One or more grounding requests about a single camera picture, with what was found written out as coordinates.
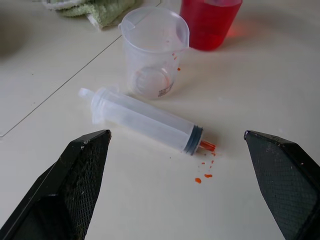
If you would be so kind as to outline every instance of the clear cup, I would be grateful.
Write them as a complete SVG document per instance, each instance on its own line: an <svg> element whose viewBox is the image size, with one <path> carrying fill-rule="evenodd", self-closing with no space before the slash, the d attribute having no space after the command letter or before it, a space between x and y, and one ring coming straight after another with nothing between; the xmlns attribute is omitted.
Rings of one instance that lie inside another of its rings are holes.
<svg viewBox="0 0 320 240"><path fill-rule="evenodd" d="M129 12L119 27L131 90L149 99L168 93L189 47L185 20L166 8L141 7Z"/></svg>

